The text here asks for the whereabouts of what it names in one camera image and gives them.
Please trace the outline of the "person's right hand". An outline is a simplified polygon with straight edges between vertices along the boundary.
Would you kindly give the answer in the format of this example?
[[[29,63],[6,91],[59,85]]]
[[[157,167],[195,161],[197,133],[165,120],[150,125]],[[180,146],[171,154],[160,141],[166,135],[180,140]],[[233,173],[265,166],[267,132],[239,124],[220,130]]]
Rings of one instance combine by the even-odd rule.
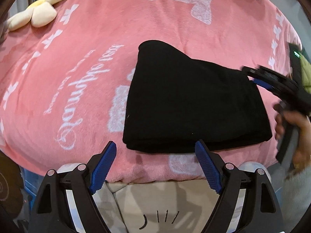
[[[310,120],[297,111],[283,110],[280,104],[275,104],[273,109],[278,113],[275,116],[277,140],[285,133],[284,121],[299,128],[299,142],[293,155],[293,164],[295,171],[300,172],[310,166]]]

